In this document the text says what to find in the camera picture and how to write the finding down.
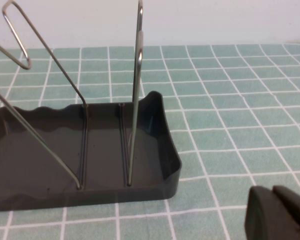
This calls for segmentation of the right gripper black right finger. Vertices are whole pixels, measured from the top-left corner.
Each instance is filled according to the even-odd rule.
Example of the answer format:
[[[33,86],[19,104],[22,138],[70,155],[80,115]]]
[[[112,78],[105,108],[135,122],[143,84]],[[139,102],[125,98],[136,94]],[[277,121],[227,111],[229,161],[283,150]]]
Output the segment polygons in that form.
[[[283,185],[273,186],[272,191],[300,226],[300,195]]]

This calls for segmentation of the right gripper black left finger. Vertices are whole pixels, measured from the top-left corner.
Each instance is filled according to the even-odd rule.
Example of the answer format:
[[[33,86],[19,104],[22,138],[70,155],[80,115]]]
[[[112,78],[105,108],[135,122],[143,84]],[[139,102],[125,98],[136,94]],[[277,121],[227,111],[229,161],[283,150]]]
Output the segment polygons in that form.
[[[300,226],[273,189],[253,186],[249,190],[244,221],[248,240],[300,240]]]

